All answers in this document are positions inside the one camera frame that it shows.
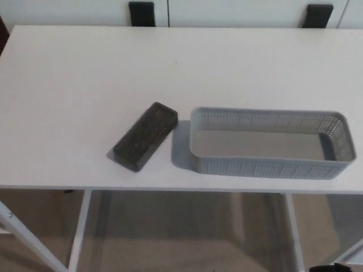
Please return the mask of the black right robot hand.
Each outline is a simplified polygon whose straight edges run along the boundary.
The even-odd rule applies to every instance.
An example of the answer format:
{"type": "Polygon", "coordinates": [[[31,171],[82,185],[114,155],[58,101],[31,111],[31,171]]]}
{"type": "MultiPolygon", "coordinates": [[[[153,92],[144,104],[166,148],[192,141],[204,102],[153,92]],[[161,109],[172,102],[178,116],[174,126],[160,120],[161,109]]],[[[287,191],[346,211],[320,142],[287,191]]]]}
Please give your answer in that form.
{"type": "Polygon", "coordinates": [[[351,267],[339,263],[334,263],[332,265],[319,265],[309,268],[309,272],[352,272],[352,271],[353,270],[351,267]]]}

